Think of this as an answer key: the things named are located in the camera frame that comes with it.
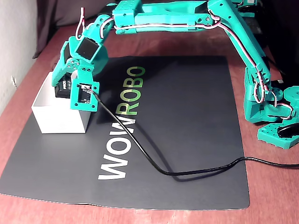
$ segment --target red and white wire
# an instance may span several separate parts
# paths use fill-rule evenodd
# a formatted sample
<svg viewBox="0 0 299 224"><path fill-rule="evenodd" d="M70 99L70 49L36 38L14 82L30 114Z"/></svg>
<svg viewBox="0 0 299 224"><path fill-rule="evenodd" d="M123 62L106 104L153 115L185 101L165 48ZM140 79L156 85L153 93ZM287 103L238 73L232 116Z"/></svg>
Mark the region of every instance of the red and white wire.
<svg viewBox="0 0 299 224"><path fill-rule="evenodd" d="M76 29L76 39L79 41L82 39L83 35L81 35L81 37L79 38L79 29L80 29L80 26L82 25L82 33L84 32L85 30L85 9L84 7L81 7L81 15L80 15L80 20L79 20L79 23L77 25L77 29Z"/></svg>
<svg viewBox="0 0 299 224"><path fill-rule="evenodd" d="M132 29L132 28L147 28L147 27L164 27L164 28L204 28L204 29L214 29L216 27L220 27L223 30L227 31L237 42L237 44L239 45L239 47L241 48L241 51L244 53L245 57L249 60L249 62L252 64L252 66L256 69L257 71L257 77L259 79L259 82L255 81L255 86L254 86L254 98L256 100L256 102L258 104L262 103L265 101L266 98L266 90L270 91L268 89L268 87L263 83L263 77L261 74L261 71L258 69L257 64L254 62L254 60L251 58L251 56L249 55L249 53L247 52L246 48L244 47L244 45L241 43L240 39L236 36L236 34L230 29L228 28L226 25L224 25L223 23L221 23L221 18L219 16L216 16L213 14L213 12L211 10L208 10L211 18L214 20L215 24L214 25L204 25L204 24L196 24L196 25L187 25L187 24L166 24L166 23L149 23L149 24L138 24L138 25L131 25L131 26L124 26L124 27L118 27L118 26L114 26L114 28L116 30L124 30L124 29ZM107 19L106 21L103 22L103 24L100 27L100 37L103 39L104 38L104 27L110 22L114 20L113 17ZM261 86L261 98L258 99L257 96L257 88L258 85ZM291 110L291 114L284 118L281 117L282 119L289 119L292 115L292 111L293 108L287 104L284 103L277 103L277 97L275 95L275 93L273 91L270 91L273 96L274 96L274 106L276 107L277 105L282 105L282 106L286 106Z"/></svg>
<svg viewBox="0 0 299 224"><path fill-rule="evenodd" d="M101 38L101 39L104 39L104 28L105 28L105 26L106 26L109 22L111 22L111 21L113 21L113 20L114 20L114 18L111 17L111 18L105 20L105 21L102 23L102 25L101 25L101 27L100 27L100 38Z"/></svg>

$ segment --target wire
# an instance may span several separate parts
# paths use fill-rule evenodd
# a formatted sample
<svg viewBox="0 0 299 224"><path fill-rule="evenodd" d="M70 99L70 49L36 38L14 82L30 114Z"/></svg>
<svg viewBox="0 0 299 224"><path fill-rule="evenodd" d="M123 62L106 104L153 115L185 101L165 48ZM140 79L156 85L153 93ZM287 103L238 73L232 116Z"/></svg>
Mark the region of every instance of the wire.
<svg viewBox="0 0 299 224"><path fill-rule="evenodd" d="M141 150L143 155L146 157L146 159L151 163L151 165L161 174L167 175L167 176L185 176L185 175L196 175L196 174L206 174L211 172L217 172L217 171L226 171L228 169L231 169L234 167L237 163L241 161L256 161L262 164L278 167L278 168L288 168L288 169L298 169L299 164L280 164L280 163L274 163L266 160L261 160L255 157L240 157L234 161L232 161L230 164L220 166L220 167L214 167L214 168L208 168L208 169L198 169L198 170L192 170L192 171L183 171L183 172L168 172L163 169L161 169L155 161L150 157L150 155L143 149L141 144L138 142L138 140L133 136L133 134L123 125L123 123L106 107L106 105L102 102L100 97L96 92L93 90L86 88L90 90L95 98L97 99L98 103L111 115L111 117L119 123L119 125L125 130L125 132L131 137L131 139L135 142L135 144L138 146L138 148Z"/></svg>
<svg viewBox="0 0 299 224"><path fill-rule="evenodd" d="M105 29L105 26L106 26L109 22L111 22L111 21L113 21L113 20L114 20L114 18L111 17L111 18L105 20L105 21L102 23L102 25L101 25L101 27L100 27L100 38L101 38L101 39L104 39L104 29Z"/></svg>
<svg viewBox="0 0 299 224"><path fill-rule="evenodd" d="M237 6L242 6L244 4L244 0L242 0Z"/></svg>
<svg viewBox="0 0 299 224"><path fill-rule="evenodd" d="M130 26L124 26L124 27L118 27L118 26L114 26L114 28L116 30L124 30L124 29L132 29L132 28L147 28L147 27L165 27L165 28L189 28L189 27L195 27L195 28L204 28L204 29L214 29L216 27L220 27L223 30L225 30L226 32L228 32L237 42L237 44L239 45L239 47L241 48L241 51L244 53L245 57L249 60L249 62L252 64L252 66L256 69L257 71L257 78L258 78L258 82L255 80L255 86L254 86L254 92L253 92L253 96L255 98L255 101L258 104L261 104L262 102L265 101L266 98L266 88L268 88L264 83L263 83L263 76L261 74L261 71L258 69L257 64L254 62L253 58L250 56L250 54L248 53L248 51L246 50L245 46L243 45L243 43L241 42L241 40L238 38L238 36L233 32L233 30L231 30L228 26L226 26L225 24L223 24L221 22L221 18L219 16L216 16L213 14L213 12L209 9L208 10L209 14L211 15L211 18L214 20L215 24L214 25L204 25L204 24L196 24L196 25L188 25L188 24L166 24L166 23L149 23L149 24L138 24L138 25L130 25ZM102 39L104 39L104 27L110 22L114 20L113 17L107 19L106 21L104 21L100 27L100 37ZM261 98L258 99L257 96L257 90L258 90L258 85L260 85L261 88ZM274 95L275 98L275 106L277 106L277 98L275 96L275 93L271 91L271 93ZM283 105L283 106L287 106L288 108L291 109L291 111L293 111L293 108L289 105L286 104L278 104L278 105Z"/></svg>
<svg viewBox="0 0 299 224"><path fill-rule="evenodd" d="M78 37L78 33L79 33L79 29L80 29L80 26L82 25L82 33L84 32L85 30L85 10L83 7L81 7L81 15L80 15L80 20L79 20L79 23L77 25L77 29L76 29L76 39L79 41L82 39L83 35L81 35L81 37L79 38Z"/></svg>
<svg viewBox="0 0 299 224"><path fill-rule="evenodd" d="M90 28L90 26L93 24L94 24L94 22L89 23L88 26L85 28L85 30L88 30Z"/></svg>
<svg viewBox="0 0 299 224"><path fill-rule="evenodd" d="M265 100L266 94L265 94L265 85L263 83L263 78L262 78L262 75L261 75L261 71L257 68L257 64L253 61L253 59L251 58L251 56L249 55L249 53L247 52L246 48L244 47L244 45L242 44L240 39L237 37L237 35L230 28L228 28L224 24L220 24L219 27L226 30L227 32L229 32L229 34L231 34L233 36L233 38L237 41L239 47L241 48L241 50L244 53L244 55L246 56L246 58L249 60L249 62L252 64L252 66L254 66L254 68L256 69L257 76L258 76L258 79L259 79L259 85L261 86L261 99L258 99L258 97L257 97L257 87L258 87L257 81L255 83L253 95L254 95L254 98L255 98L255 100L258 104L262 103Z"/></svg>

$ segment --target robotic arm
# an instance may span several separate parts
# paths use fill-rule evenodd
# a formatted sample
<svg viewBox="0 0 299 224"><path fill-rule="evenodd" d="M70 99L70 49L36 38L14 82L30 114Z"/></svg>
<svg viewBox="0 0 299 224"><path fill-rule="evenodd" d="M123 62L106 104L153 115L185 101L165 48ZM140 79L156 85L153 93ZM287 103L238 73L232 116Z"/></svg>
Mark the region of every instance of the robotic arm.
<svg viewBox="0 0 299 224"><path fill-rule="evenodd" d="M150 31L199 32L219 27L227 33L246 64L245 119L251 123L283 121L282 124L269 124L261 128L258 138L283 148L299 141L299 136L285 136L286 131L282 130L284 125L298 122L296 110L299 95L296 94L299 87L286 89L284 93L272 88L271 74L264 61L265 53L230 0L149 4L142 4L140 0L123 0L112 15L100 15L84 29L80 37L77 29L76 36L71 36L62 47L53 71L52 86L57 86L62 79L70 80L72 72L78 71L71 83L71 109L97 111L97 100L86 88L99 93L100 84L93 81L93 76L100 73L108 62L103 42L113 26L118 35ZM278 102L284 95L291 105Z"/></svg>

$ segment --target black mouse pad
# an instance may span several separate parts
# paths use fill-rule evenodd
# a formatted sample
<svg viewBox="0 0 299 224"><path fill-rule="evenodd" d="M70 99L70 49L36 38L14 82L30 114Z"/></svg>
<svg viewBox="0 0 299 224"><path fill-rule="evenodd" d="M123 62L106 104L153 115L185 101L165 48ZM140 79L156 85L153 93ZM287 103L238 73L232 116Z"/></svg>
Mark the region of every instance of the black mouse pad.
<svg viewBox="0 0 299 224"><path fill-rule="evenodd" d="M95 79L103 102L162 169L212 168L243 156L224 57L112 58ZM0 193L137 209L249 206L244 162L218 174L165 176L100 106L86 134L41 134L31 115L0 178Z"/></svg>

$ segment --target printed logo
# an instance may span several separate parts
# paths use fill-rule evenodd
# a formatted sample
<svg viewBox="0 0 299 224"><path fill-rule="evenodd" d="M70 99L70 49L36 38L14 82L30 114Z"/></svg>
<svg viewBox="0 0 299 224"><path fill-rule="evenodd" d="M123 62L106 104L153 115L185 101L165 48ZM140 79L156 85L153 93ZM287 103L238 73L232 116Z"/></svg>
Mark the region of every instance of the printed logo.
<svg viewBox="0 0 299 224"><path fill-rule="evenodd" d="M142 78L136 78L139 76L144 75L145 73L145 69L143 67L130 67L127 69L127 74L131 77L135 77L135 78L126 78L123 82L123 87L126 87L128 89L125 89L124 91L121 92L121 99L125 102L135 102L137 101L140 96L141 93L139 90L137 90L136 88L141 88L142 84L143 84L143 79ZM128 95L126 93L132 92L135 94L134 98L128 98ZM128 103L120 103L117 105L116 108L116 114L119 115L137 115L137 111L135 110L137 107L139 106L139 103L135 103L132 105L129 105ZM135 123L135 119L129 119L129 118L125 118L123 116L117 116L117 118L119 120L122 121L122 123L125 126L131 125ZM126 154L128 151L130 151L132 143L131 143L131 139L130 138L125 138L125 137L120 137L122 135L127 135L127 133L125 132L125 130L118 124L118 123L112 123L111 125L114 130L111 131L109 133L109 135L111 136L116 136L111 138L107 144L106 144L106 148L107 151L112 154L112 155L107 155L104 154L104 159L108 160L108 161L112 161L114 163L106 163L106 164L102 164L101 165L101 169L105 170L111 174L109 175L99 175L98 180L114 180L114 179L121 179L121 178L125 178L126 177L126 173L123 171L120 171L118 169L114 169L114 168L120 168L120 167L124 167L128 165L128 161L115 157L115 156L121 156ZM128 130L131 133L134 133L134 129L133 128L128 128ZM122 142L125 143L125 147L120 150L116 150L113 149L112 144L115 142Z"/></svg>

